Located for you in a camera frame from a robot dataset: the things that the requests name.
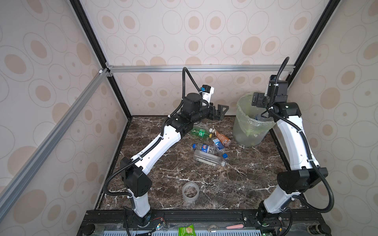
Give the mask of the blue label water bottle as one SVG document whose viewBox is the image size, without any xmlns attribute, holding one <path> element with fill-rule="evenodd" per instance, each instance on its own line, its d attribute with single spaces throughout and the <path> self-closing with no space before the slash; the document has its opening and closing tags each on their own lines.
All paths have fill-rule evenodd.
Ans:
<svg viewBox="0 0 378 236">
<path fill-rule="evenodd" d="M 213 146 L 214 146 L 216 152 L 223 159 L 228 159 L 228 154 L 226 153 L 225 146 L 222 144 L 222 142 L 218 138 L 214 138 L 212 141 L 213 141 Z"/>
</svg>

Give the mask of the Pepsi bottle blue cap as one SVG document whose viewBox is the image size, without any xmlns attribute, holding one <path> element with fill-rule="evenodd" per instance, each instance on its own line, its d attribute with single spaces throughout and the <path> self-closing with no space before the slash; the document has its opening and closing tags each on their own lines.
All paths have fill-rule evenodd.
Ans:
<svg viewBox="0 0 378 236">
<path fill-rule="evenodd" d="M 199 151 L 209 153 L 209 154 L 212 154 L 212 155 L 218 154 L 218 151 L 216 150 L 215 147 L 209 146 L 209 145 L 206 145 L 206 144 L 202 144 L 202 143 L 193 144 L 192 148 L 194 150 L 199 150 Z"/>
</svg>

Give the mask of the square clear frosted bottle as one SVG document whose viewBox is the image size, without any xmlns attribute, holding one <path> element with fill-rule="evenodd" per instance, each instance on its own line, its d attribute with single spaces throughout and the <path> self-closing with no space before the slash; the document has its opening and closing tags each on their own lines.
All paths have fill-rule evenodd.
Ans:
<svg viewBox="0 0 378 236">
<path fill-rule="evenodd" d="M 202 152 L 200 150 L 195 150 L 193 158 L 196 161 L 205 163 L 213 167 L 225 166 L 225 161 L 223 161 L 220 157 L 215 156 L 213 154 Z"/>
</svg>

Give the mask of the clear bottle blue label white cap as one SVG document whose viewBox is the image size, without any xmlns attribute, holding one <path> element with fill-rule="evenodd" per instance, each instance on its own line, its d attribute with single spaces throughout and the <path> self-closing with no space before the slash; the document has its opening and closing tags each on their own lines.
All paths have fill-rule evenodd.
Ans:
<svg viewBox="0 0 378 236">
<path fill-rule="evenodd" d="M 272 118 L 270 117 L 267 117 L 266 112 L 263 112 L 263 113 L 260 113 L 260 114 L 257 114 L 255 116 L 255 120 L 259 121 L 259 122 L 270 122 L 272 121 Z"/>
</svg>

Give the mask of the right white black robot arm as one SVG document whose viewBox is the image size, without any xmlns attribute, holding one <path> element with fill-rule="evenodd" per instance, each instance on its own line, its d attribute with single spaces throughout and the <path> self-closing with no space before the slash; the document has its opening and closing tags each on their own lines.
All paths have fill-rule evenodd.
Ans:
<svg viewBox="0 0 378 236">
<path fill-rule="evenodd" d="M 265 93 L 253 94 L 252 106 L 264 108 L 268 118 L 273 118 L 282 133 L 288 151 L 290 169 L 277 175 L 278 186 L 258 208 L 256 219 L 263 222 L 269 214 L 279 214 L 286 206 L 298 199 L 302 205 L 319 213 L 330 212 L 335 204 L 335 196 L 326 180 L 328 170 L 320 167 L 303 129 L 302 114 L 295 102 L 287 101 L 288 82 L 280 80 L 280 75 L 289 61 L 286 57 L 278 73 L 270 77 Z M 310 188 L 322 182 L 328 193 L 328 205 L 317 208 L 301 197 Z"/>
</svg>

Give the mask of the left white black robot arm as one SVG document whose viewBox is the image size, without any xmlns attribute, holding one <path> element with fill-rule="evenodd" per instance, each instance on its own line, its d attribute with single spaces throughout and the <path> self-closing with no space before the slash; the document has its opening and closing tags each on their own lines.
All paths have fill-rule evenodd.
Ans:
<svg viewBox="0 0 378 236">
<path fill-rule="evenodd" d="M 189 70 L 182 69 L 182 98 L 178 107 L 162 123 L 160 134 L 143 150 L 127 159 L 120 169 L 106 179 L 103 191 L 109 196 L 127 196 L 132 211 L 139 219 L 150 218 L 148 191 L 152 181 L 148 174 L 157 161 L 174 144 L 191 132 L 194 124 L 203 119 L 223 120 L 229 107 L 214 106 L 210 101 L 213 87 L 199 87 Z"/>
</svg>

